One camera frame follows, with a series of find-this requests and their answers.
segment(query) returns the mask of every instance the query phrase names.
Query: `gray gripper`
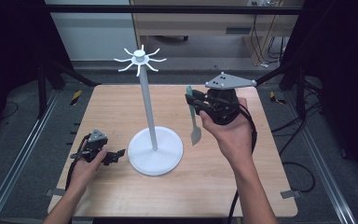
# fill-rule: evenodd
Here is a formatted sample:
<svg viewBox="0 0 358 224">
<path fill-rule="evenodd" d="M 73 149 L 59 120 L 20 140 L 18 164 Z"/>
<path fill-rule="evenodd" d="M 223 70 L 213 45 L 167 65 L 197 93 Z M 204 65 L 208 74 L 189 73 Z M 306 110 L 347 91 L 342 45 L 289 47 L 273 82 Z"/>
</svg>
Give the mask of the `gray gripper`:
<svg viewBox="0 0 358 224">
<path fill-rule="evenodd" d="M 98 129 L 94 129 L 94 131 L 92 131 L 91 135 L 89 136 L 89 142 L 99 141 L 105 139 L 106 137 L 106 134 L 102 133 Z"/>
<path fill-rule="evenodd" d="M 222 72 L 209 82 L 205 83 L 205 87 L 217 90 L 230 90 L 240 87 L 252 87 L 257 83 L 254 80 L 249 80 L 242 77 L 234 77 Z"/>
</svg>

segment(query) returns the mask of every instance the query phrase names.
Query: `black cable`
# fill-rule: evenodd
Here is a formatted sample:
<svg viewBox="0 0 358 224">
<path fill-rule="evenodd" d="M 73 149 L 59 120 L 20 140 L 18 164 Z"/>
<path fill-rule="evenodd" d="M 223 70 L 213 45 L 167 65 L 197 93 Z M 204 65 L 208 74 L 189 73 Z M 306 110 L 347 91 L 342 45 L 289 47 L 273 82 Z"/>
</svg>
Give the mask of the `black cable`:
<svg viewBox="0 0 358 224">
<path fill-rule="evenodd" d="M 279 54 L 279 63 L 282 61 L 282 58 L 283 58 L 283 43 L 284 43 L 284 36 L 282 37 L 282 40 L 281 40 L 281 52 Z"/>
<path fill-rule="evenodd" d="M 292 137 L 290 137 L 289 141 L 287 141 L 287 143 L 283 146 L 283 148 L 281 149 L 281 151 L 279 152 L 279 155 L 281 156 L 283 154 L 283 152 L 286 150 L 287 146 L 289 146 L 289 144 L 293 141 L 293 139 L 295 139 L 296 135 L 304 128 L 305 126 L 305 120 L 303 120 L 300 124 L 300 126 L 297 128 L 297 130 L 295 131 L 295 133 L 292 135 Z"/>
<path fill-rule="evenodd" d="M 310 93 L 308 93 L 307 95 L 304 96 L 304 100 L 307 100 L 308 97 L 310 97 L 311 95 L 316 95 L 316 94 L 318 94 L 317 91 L 310 92 Z"/>
<path fill-rule="evenodd" d="M 308 113 L 309 111 L 311 111 L 314 107 L 316 107 L 316 105 L 319 105 L 320 103 L 315 103 L 314 105 L 310 106 L 308 109 L 306 109 L 306 113 Z M 301 121 L 300 117 L 297 117 L 295 119 L 290 120 L 289 122 L 287 122 L 286 124 L 284 124 L 283 126 L 273 129 L 271 130 L 272 133 L 276 133 L 277 131 L 283 130 L 297 122 Z"/>
<path fill-rule="evenodd" d="M 231 202 L 231 206 L 229 208 L 229 214 L 228 214 L 228 218 L 227 218 L 227 224 L 231 223 L 232 220 L 232 215 L 234 214 L 234 209 L 235 209 L 235 204 L 237 203 L 238 197 L 240 196 L 240 194 L 238 193 L 238 190 L 235 191 L 235 195 L 234 198 L 232 199 Z"/>
<path fill-rule="evenodd" d="M 80 146 L 77 149 L 77 152 L 82 150 L 84 142 L 87 141 L 89 139 L 89 137 L 90 137 L 90 134 L 83 137 L 83 140 L 81 141 Z M 78 160 L 79 160 L 79 157 L 75 157 L 71 163 L 71 166 L 69 167 L 68 175 L 66 176 L 65 191 L 68 190 L 69 185 L 71 184 L 72 173 L 74 172 L 74 169 L 75 169 L 75 166 L 76 166 Z M 72 218 L 69 219 L 68 224 L 72 224 Z"/>
<path fill-rule="evenodd" d="M 313 111 L 310 115 L 306 116 L 306 118 L 309 118 L 311 116 L 313 116 L 314 114 L 316 114 L 316 112 L 318 112 L 319 110 L 315 110 Z M 274 137 L 283 137 L 283 136 L 290 136 L 290 135 L 293 135 L 294 133 L 286 133 L 286 134 L 273 134 Z"/>
<path fill-rule="evenodd" d="M 313 111 L 309 116 L 307 116 L 307 118 L 311 117 L 312 115 L 316 114 L 316 112 L 320 112 L 321 110 L 315 110 Z"/>
<path fill-rule="evenodd" d="M 304 170 L 306 170 L 310 174 L 310 177 L 312 178 L 312 183 L 311 183 L 309 188 L 307 188 L 307 189 L 295 189 L 293 187 L 290 187 L 291 190 L 299 190 L 302 193 L 307 193 L 307 192 L 310 192 L 311 190 L 313 190 L 315 188 L 315 185 L 316 185 L 315 175 L 313 174 L 313 172 L 308 167 L 306 167 L 305 165 L 302 165 L 300 163 L 293 162 L 293 161 L 284 161 L 282 164 L 283 165 L 299 166 L 299 167 L 303 168 Z"/>
<path fill-rule="evenodd" d="M 265 61 L 265 63 L 276 63 L 277 61 L 269 61 L 269 60 L 266 60 L 264 57 L 263 57 L 263 52 L 261 50 L 261 47 L 260 47 L 260 41 L 258 40 L 258 35 L 257 35 L 257 30 L 255 29 L 255 22 L 257 21 L 257 15 L 254 15 L 254 24 L 253 24 L 253 29 L 252 29 L 252 33 L 251 33 L 251 44 L 252 44 L 252 47 L 255 51 L 255 54 L 257 56 L 257 60 L 261 62 L 260 60 L 260 57 Z M 253 37 L 254 37 L 254 34 L 255 34 L 255 39 L 257 41 L 257 45 L 258 45 L 258 48 L 260 50 L 260 55 L 257 53 L 257 50 L 255 49 L 255 45 L 253 43 Z"/>
<path fill-rule="evenodd" d="M 255 128 L 255 123 L 253 122 L 252 116 L 251 116 L 251 114 L 249 113 L 249 110 L 248 110 L 244 105 L 241 105 L 241 104 L 240 104 L 240 107 L 238 108 L 239 111 L 240 111 L 240 113 L 241 113 L 244 117 L 246 117 L 246 118 L 248 119 L 248 121 L 249 121 L 249 123 L 250 123 L 250 125 L 251 125 L 251 129 L 252 129 L 252 154 L 253 154 L 253 152 L 255 151 L 255 143 L 256 143 L 256 141 L 257 141 L 257 130 L 256 130 L 256 128 Z"/>
<path fill-rule="evenodd" d="M 270 58 L 272 59 L 278 59 L 278 57 L 275 57 L 273 54 L 279 54 L 278 52 L 271 52 L 271 49 L 272 49 L 272 45 L 274 44 L 275 42 L 275 36 L 273 36 L 271 38 L 271 40 L 269 41 L 269 44 L 268 44 L 268 50 L 267 50 L 267 54 Z"/>
<path fill-rule="evenodd" d="M 13 104 L 14 106 L 16 106 L 16 108 L 9 115 L 6 115 L 6 116 L 4 116 L 4 117 L 2 117 L 0 119 L 7 119 L 7 118 L 11 117 L 12 115 L 14 115 L 19 110 L 19 105 L 18 104 L 14 103 L 14 102 L 7 102 L 7 105 L 8 104 Z"/>
</svg>

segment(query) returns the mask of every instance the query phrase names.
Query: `person's left hand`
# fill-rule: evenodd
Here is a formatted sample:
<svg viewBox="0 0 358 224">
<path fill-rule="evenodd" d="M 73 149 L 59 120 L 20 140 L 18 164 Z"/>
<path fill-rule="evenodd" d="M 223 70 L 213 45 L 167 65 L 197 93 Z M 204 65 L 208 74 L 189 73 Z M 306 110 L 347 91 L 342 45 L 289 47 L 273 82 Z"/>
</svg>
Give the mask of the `person's left hand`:
<svg viewBox="0 0 358 224">
<path fill-rule="evenodd" d="M 87 162 L 83 158 L 79 159 L 72 172 L 71 183 L 68 190 L 75 190 L 83 195 L 88 183 L 96 175 L 98 167 L 100 167 L 101 161 L 105 158 L 106 153 L 107 150 L 103 148 L 91 162 Z"/>
</svg>

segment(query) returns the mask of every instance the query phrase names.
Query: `metal bracket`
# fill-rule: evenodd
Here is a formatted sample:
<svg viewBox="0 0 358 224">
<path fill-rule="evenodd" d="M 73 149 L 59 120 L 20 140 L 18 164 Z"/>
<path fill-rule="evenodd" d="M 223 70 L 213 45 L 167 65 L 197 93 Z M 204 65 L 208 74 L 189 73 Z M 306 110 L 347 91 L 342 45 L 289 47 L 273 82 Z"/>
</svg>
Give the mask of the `metal bracket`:
<svg viewBox="0 0 358 224">
<path fill-rule="evenodd" d="M 287 191 L 281 191 L 281 195 L 283 199 L 299 198 L 302 196 L 302 193 L 299 190 L 287 190 Z"/>
<path fill-rule="evenodd" d="M 53 195 L 63 196 L 65 189 L 46 189 L 45 195 L 52 197 Z"/>
<path fill-rule="evenodd" d="M 96 142 L 105 138 L 107 138 L 106 134 L 97 129 L 94 129 L 94 131 L 92 131 L 91 135 L 89 136 L 89 142 Z"/>
<path fill-rule="evenodd" d="M 242 77 L 234 77 L 222 72 L 209 82 L 205 83 L 205 87 L 217 90 L 231 90 L 240 87 L 255 87 L 256 82 Z"/>
</svg>

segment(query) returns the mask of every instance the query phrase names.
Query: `tabletop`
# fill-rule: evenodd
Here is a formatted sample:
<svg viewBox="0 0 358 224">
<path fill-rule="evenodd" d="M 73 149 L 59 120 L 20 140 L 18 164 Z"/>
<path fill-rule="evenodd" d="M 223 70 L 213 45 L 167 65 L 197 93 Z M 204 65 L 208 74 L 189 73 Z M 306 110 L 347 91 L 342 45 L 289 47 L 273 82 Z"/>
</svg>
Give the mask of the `tabletop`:
<svg viewBox="0 0 358 224">
<path fill-rule="evenodd" d="M 193 90 L 206 92 L 203 86 Z M 216 140 L 202 129 L 200 141 L 192 146 L 192 122 L 186 103 L 185 85 L 150 85 L 150 98 L 156 126 L 167 127 L 182 139 L 184 154 L 175 169 L 161 176 L 146 176 L 130 164 L 127 152 L 118 163 L 100 166 L 98 174 L 82 197 L 75 217 L 226 217 L 236 191 L 234 174 L 221 154 Z M 266 115 L 256 88 L 236 89 L 245 97 L 258 137 L 254 152 L 255 166 L 269 203 L 277 217 L 297 213 L 293 198 L 283 199 L 290 190 Z M 82 138 L 94 129 L 108 136 L 108 151 L 127 148 L 130 140 L 147 128 L 145 105 L 140 85 L 100 85 L 95 87 L 77 132 L 72 153 Z M 64 189 L 72 160 L 63 167 L 57 185 Z M 60 199 L 53 196 L 48 211 Z M 237 202 L 234 217 L 241 217 Z"/>
</svg>

